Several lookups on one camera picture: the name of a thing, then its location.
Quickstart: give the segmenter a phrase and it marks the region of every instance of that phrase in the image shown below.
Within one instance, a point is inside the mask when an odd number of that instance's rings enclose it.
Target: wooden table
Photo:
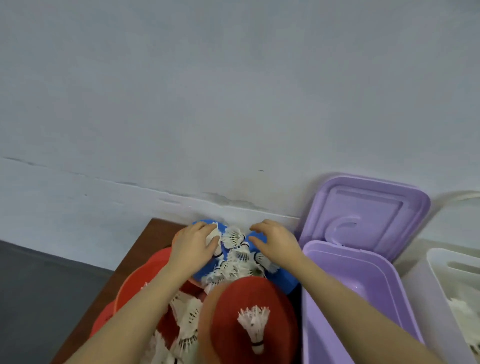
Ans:
[[[169,246],[173,236],[184,225],[153,218],[135,244],[121,261],[100,294],[90,305],[76,328],[61,346],[52,360],[52,364],[63,364],[85,343],[90,336],[93,322],[104,307],[112,302],[125,279],[139,266],[144,264],[153,253]]]

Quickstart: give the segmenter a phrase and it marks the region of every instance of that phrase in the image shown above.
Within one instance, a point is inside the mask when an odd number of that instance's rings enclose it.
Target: open lid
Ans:
[[[318,190],[299,244],[310,240],[369,250],[393,261],[430,209],[430,198],[406,184],[337,175]]]

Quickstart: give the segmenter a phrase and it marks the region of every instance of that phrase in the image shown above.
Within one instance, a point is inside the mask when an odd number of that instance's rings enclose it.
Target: white container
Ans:
[[[425,344],[448,364],[477,364],[448,298],[460,298],[462,284],[480,290],[479,271],[479,258],[433,248],[402,278]]]

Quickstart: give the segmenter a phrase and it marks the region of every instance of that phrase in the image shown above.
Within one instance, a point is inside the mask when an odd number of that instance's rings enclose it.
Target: right forearm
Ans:
[[[306,256],[299,258],[290,271],[318,305],[355,363],[441,363],[410,334]]]

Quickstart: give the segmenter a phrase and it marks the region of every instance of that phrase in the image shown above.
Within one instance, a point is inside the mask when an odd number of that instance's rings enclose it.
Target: purple container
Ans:
[[[317,192],[302,230],[303,252],[423,343],[391,261],[430,208],[415,187],[340,175]],[[302,290],[303,363],[352,363],[310,295]]]

